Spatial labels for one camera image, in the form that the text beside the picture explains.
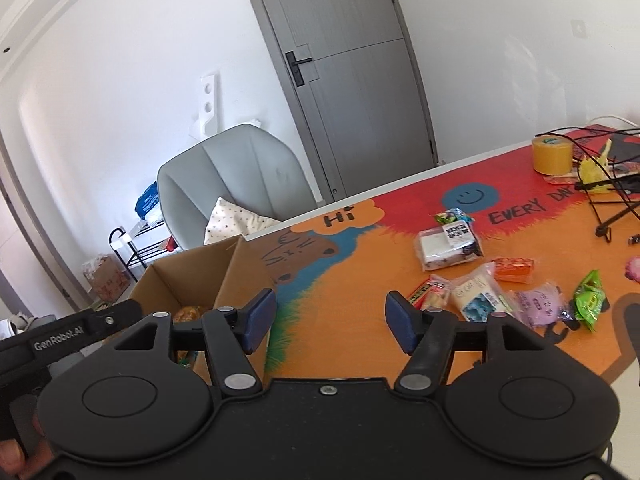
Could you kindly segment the person's hand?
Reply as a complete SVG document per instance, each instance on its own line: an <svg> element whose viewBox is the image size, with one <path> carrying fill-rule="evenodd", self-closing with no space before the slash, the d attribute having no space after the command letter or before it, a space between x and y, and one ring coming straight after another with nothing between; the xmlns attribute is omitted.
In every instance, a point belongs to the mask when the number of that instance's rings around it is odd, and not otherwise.
<svg viewBox="0 0 640 480"><path fill-rule="evenodd" d="M33 479L55 460L37 415L32 416L32 429L38 434L39 441L32 455L26 456L17 440L11 438L13 418L9 413L1 413L1 470L14 479Z"/></svg>

